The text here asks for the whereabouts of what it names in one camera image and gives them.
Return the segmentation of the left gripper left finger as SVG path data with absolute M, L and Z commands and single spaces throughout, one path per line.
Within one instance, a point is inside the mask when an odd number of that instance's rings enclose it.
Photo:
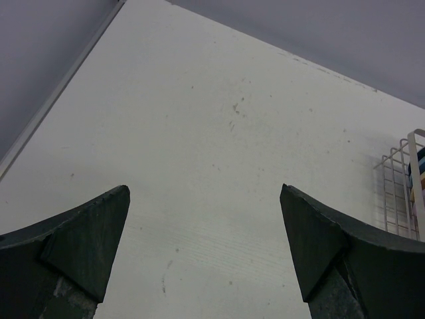
M 1 235 L 2 318 L 93 318 L 104 301 L 130 205 L 117 186 Z

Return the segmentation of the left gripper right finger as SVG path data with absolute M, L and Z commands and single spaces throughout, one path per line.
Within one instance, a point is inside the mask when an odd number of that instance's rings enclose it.
M 290 185 L 280 203 L 312 318 L 423 318 L 424 243 L 332 209 Z

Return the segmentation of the purple plate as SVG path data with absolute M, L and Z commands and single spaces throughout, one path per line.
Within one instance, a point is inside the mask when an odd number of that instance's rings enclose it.
M 418 214 L 417 214 L 417 209 L 416 209 L 416 202 L 412 203 L 412 218 L 414 219 L 414 224 L 416 227 L 416 232 L 419 233 L 420 232 L 420 228 L 419 228 L 419 223 L 418 223 Z

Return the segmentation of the light blue plate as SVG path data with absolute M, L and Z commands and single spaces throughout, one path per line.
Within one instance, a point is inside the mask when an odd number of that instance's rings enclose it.
M 424 173 L 424 170 L 425 170 L 425 157 L 422 157 L 420 160 L 418 160 L 418 165 L 419 165 L 419 172 L 420 172 L 420 174 Z M 413 186 L 413 182 L 412 182 L 412 176 L 411 176 L 411 165 L 408 165 L 408 177 L 409 177 L 410 187 L 412 187 Z

